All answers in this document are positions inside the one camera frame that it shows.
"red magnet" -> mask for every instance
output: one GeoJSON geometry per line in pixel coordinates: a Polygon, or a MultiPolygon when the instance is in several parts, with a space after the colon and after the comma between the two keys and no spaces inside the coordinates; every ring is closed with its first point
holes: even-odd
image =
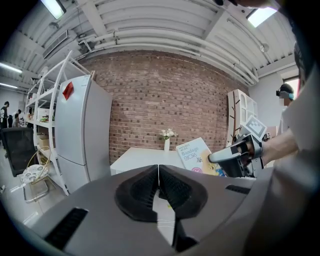
{"type": "Polygon", "coordinates": [[[65,100],[69,99],[71,93],[74,91],[74,85],[72,84],[72,82],[68,83],[68,85],[66,86],[66,88],[63,91],[63,95],[65,97],[65,100]]]}

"vent slot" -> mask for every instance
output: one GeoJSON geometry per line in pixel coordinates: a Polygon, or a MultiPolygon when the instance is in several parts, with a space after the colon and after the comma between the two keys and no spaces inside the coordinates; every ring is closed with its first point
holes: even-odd
{"type": "Polygon", "coordinates": [[[88,211],[85,209],[72,209],[51,231],[45,240],[54,247],[62,250],[80,226],[87,213],[88,211]]]}
{"type": "Polygon", "coordinates": [[[68,38],[68,30],[63,32],[56,40],[54,40],[43,52],[42,56],[45,59],[55,48],[58,47],[64,40],[68,38]]]}
{"type": "Polygon", "coordinates": [[[231,190],[237,193],[245,194],[245,195],[248,195],[251,190],[250,188],[247,188],[247,187],[235,186],[235,185],[228,185],[225,189],[231,190]]]}

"white wall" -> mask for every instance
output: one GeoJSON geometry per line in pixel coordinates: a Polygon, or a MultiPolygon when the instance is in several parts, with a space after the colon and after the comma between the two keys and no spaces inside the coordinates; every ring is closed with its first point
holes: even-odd
{"type": "Polygon", "coordinates": [[[3,107],[5,102],[9,102],[8,115],[12,115],[13,112],[17,111],[19,109],[19,101],[25,102],[26,98],[26,94],[0,88],[0,108],[3,107]]]}
{"type": "Polygon", "coordinates": [[[259,82],[249,88],[249,96],[258,105],[258,119],[267,127],[278,126],[284,106],[276,96],[276,90],[283,84],[277,72],[260,78],[259,82]]]}

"black chair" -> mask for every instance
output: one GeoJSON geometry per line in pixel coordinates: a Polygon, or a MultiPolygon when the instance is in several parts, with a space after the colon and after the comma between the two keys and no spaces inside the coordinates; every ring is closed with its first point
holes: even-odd
{"type": "MultiPolygon", "coordinates": [[[[33,129],[24,127],[1,130],[2,142],[14,177],[24,172],[29,160],[36,152],[33,133],[33,129]]],[[[37,164],[37,158],[34,157],[33,159],[34,162],[30,164],[37,164]]]]}

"white shelving unit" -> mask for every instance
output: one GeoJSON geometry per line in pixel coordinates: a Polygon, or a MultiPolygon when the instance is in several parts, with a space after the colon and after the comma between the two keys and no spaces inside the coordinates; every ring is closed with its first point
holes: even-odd
{"type": "Polygon", "coordinates": [[[239,89],[228,93],[228,108],[226,147],[232,144],[233,137],[239,133],[240,125],[244,125],[252,115],[258,118],[257,103],[239,89]]]}
{"type": "Polygon", "coordinates": [[[83,75],[90,75],[91,73],[80,65],[72,57],[72,51],[66,56],[64,60],[55,65],[47,73],[43,74],[42,78],[28,91],[27,99],[29,99],[32,91],[37,90],[36,98],[30,99],[25,106],[25,121],[33,124],[33,143],[40,149],[37,136],[37,127],[44,127],[48,129],[49,135],[49,150],[41,149],[41,153],[50,159],[49,164],[49,177],[68,196],[68,188],[65,184],[64,178],[59,170],[58,155],[54,148],[54,128],[55,122],[53,121],[55,104],[59,95],[59,89],[62,82],[72,78],[80,77],[83,75]],[[29,109],[33,109],[33,118],[29,118],[29,109]],[[48,122],[41,122],[37,120],[38,108],[49,109],[48,122]]]}

